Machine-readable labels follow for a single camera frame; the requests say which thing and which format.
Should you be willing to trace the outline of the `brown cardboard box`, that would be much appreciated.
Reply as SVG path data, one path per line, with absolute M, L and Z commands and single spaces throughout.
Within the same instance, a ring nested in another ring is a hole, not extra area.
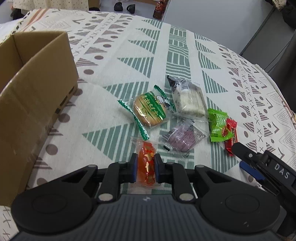
M 66 32 L 20 32 L 1 43 L 1 205 L 25 190 L 77 81 Z

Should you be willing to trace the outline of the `orange jelly candy pack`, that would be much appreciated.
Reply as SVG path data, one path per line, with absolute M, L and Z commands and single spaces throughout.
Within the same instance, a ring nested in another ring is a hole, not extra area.
M 136 183 L 149 188 L 159 186 L 156 181 L 156 171 L 154 158 L 157 153 L 157 145 L 150 141 L 144 141 L 133 137 L 132 143 L 135 145 L 137 154 L 137 179 Z

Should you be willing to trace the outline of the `clear white sandwich pack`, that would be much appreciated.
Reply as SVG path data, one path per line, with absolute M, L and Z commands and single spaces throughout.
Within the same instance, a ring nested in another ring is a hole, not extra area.
M 184 78 L 166 76 L 171 87 L 175 113 L 192 120 L 206 119 L 207 109 L 200 86 Z

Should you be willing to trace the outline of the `left black shoe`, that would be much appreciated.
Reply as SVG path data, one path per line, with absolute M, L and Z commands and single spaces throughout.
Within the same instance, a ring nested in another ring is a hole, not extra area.
M 114 5 L 114 11 L 123 11 L 122 2 L 117 2 Z

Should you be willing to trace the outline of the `right black shoe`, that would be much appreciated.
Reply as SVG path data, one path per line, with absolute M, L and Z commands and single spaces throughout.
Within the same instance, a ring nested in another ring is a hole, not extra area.
M 130 4 L 126 7 L 126 10 L 130 13 L 130 14 L 134 14 L 135 13 L 135 4 Z

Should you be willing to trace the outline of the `red candy packet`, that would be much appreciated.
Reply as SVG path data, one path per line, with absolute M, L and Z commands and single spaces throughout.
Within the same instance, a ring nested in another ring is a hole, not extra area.
M 229 154 L 229 156 L 234 156 L 234 154 L 232 152 L 232 147 L 234 144 L 236 144 L 238 142 L 237 122 L 234 121 L 233 119 L 227 118 L 226 124 L 227 124 L 227 129 L 230 131 L 232 136 L 230 139 L 228 139 L 224 142 L 224 147 L 225 147 L 226 152 Z

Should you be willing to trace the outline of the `purple cookie clear pack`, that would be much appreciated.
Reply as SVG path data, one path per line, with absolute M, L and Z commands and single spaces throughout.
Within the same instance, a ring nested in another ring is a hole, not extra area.
M 169 152 L 175 152 L 183 157 L 188 157 L 190 151 L 207 137 L 194 120 L 183 120 L 169 132 L 161 135 L 160 141 L 163 148 Z

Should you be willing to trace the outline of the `black shoe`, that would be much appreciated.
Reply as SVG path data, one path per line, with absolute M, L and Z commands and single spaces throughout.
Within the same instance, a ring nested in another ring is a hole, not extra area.
M 134 14 L 135 13 L 135 4 L 130 4 L 126 7 L 126 10 L 130 13 L 130 14 Z
M 114 11 L 123 11 L 122 2 L 117 2 L 114 5 Z

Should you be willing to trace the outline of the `green snack packet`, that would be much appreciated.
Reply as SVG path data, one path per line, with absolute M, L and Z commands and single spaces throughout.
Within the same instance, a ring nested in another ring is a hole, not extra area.
M 208 109 L 211 142 L 224 142 L 231 138 L 232 134 L 227 129 L 227 118 L 228 114 L 223 111 Z

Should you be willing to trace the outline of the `green burger bun pack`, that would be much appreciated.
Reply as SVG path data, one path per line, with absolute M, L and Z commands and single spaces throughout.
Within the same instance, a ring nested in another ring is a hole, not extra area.
M 132 114 L 144 141 L 150 139 L 149 130 L 168 121 L 176 110 L 175 105 L 165 92 L 154 85 L 153 90 L 140 94 L 128 101 L 117 101 Z

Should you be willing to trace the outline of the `dotted tablecloth table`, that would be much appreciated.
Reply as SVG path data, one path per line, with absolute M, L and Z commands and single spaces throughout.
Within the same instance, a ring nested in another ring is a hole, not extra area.
M 87 11 L 89 3 L 87 0 L 13 0 L 13 8 L 26 11 L 48 8 Z

